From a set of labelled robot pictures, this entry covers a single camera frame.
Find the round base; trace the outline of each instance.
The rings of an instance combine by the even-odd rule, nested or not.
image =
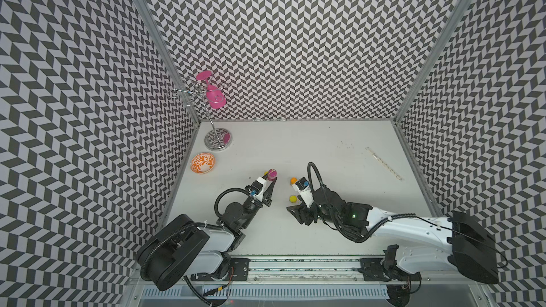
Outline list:
[[[231,144],[231,133],[225,128],[216,128],[205,135],[205,146],[211,151],[220,151]]]

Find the orange bowl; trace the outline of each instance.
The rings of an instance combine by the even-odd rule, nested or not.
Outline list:
[[[197,174],[205,174],[210,172],[216,163],[214,155],[210,153],[199,153],[193,159],[191,163],[192,171]]]

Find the chevron patterned wall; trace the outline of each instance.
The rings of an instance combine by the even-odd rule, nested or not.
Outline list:
[[[394,116],[456,0],[147,2],[181,76],[229,86],[214,118],[350,119]]]
[[[445,212],[510,259],[501,306],[546,306],[545,0],[474,0],[403,130]]]
[[[0,13],[0,305],[111,306],[193,125],[130,0]]]

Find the red wire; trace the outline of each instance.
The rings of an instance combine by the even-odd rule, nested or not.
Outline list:
[[[227,287],[226,287],[226,289],[228,290],[228,291],[226,292],[226,299],[228,299],[228,297],[229,297],[229,285],[231,284],[231,279],[233,278],[233,273],[234,273],[234,272],[235,272],[235,268],[232,267],[232,268],[231,268],[231,275],[229,276],[228,285],[227,285]]]

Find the white table surface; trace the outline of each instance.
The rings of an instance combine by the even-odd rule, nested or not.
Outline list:
[[[295,194],[289,182],[292,177],[307,177],[309,161],[317,165],[324,184],[346,202],[430,215],[390,121],[241,121],[215,125],[232,133],[232,144],[226,150],[211,152],[216,165],[207,174],[193,173],[188,161],[168,221],[187,214],[194,221],[214,223],[214,201],[222,191],[244,188],[275,168],[278,179],[272,204],[260,209],[249,228],[243,230],[246,238],[232,255],[383,255],[390,244],[412,245],[388,237],[372,237],[356,244],[320,221],[300,225],[286,211],[286,207],[295,205],[288,200]],[[210,130],[209,123],[201,124],[189,160],[209,152],[204,137]],[[366,147],[403,180],[383,167]],[[220,202],[220,213],[227,204],[242,203],[245,198],[238,192],[227,194]]]

